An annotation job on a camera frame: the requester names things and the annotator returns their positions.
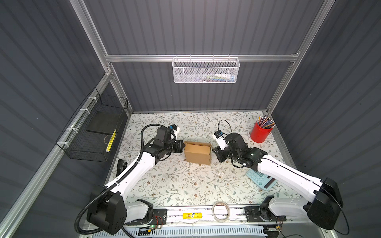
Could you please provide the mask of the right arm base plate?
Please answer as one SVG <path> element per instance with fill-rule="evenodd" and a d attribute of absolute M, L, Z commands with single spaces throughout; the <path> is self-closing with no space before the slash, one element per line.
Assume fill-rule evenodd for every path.
<path fill-rule="evenodd" d="M 246 206 L 244 213 L 248 222 L 285 222 L 286 216 L 275 216 L 268 208 Z"/>

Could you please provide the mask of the brown cardboard box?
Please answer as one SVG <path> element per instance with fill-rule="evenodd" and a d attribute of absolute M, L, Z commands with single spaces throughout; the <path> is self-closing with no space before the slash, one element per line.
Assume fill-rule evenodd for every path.
<path fill-rule="evenodd" d="M 186 161 L 195 164 L 211 165 L 211 144 L 185 141 Z"/>

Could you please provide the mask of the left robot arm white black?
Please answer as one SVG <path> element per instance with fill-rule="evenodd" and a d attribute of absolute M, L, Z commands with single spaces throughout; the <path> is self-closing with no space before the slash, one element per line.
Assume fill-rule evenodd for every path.
<path fill-rule="evenodd" d="M 115 179 L 91 193 L 89 203 L 74 222 L 77 233 L 89 235 L 106 231 L 114 235 L 127 223 L 137 221 L 149 224 L 152 221 L 154 212 L 150 202 L 143 199 L 133 203 L 125 201 L 150 169 L 170 155 L 182 153 L 185 148 L 183 140 L 177 138 L 180 131 L 177 125 L 157 127 L 156 136 L 148 143 L 141 143 L 138 157 Z"/>

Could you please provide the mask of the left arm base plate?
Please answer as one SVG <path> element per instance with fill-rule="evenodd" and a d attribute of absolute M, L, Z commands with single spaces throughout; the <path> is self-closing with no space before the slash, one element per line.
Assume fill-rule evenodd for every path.
<path fill-rule="evenodd" d="M 166 225 L 167 223 L 167 209 L 154 208 L 152 210 L 152 216 L 148 219 L 134 220 L 129 223 L 125 223 L 127 226 L 140 226 L 140 225 Z"/>

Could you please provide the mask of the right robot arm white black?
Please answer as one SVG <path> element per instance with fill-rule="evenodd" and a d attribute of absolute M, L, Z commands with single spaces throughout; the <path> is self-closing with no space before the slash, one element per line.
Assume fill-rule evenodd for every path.
<path fill-rule="evenodd" d="M 285 221 L 287 217 L 308 218 L 315 225 L 333 230 L 341 214 L 343 201 L 337 183 L 298 171 L 257 147 L 250 148 L 238 133 L 213 134 L 218 146 L 213 148 L 219 162 L 230 160 L 236 168 L 271 177 L 300 195 L 299 199 L 268 195 L 257 209 L 264 221 Z"/>

